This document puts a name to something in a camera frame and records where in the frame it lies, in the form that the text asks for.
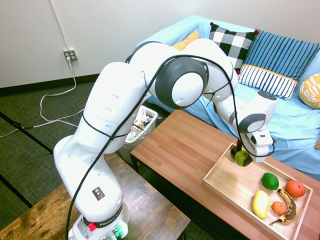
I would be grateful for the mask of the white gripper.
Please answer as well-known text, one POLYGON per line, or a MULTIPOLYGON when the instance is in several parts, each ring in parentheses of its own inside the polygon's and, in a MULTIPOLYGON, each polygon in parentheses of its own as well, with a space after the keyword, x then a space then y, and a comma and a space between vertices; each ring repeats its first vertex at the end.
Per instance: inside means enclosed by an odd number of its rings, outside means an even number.
MULTIPOLYGON (((243 167, 248 166, 252 161, 256 163, 263 162, 270 151, 273 151, 274 140, 268 131, 255 131, 245 134, 245 148, 243 167)), ((236 146, 230 150, 232 157, 242 150, 242 141, 237 140, 236 146)))

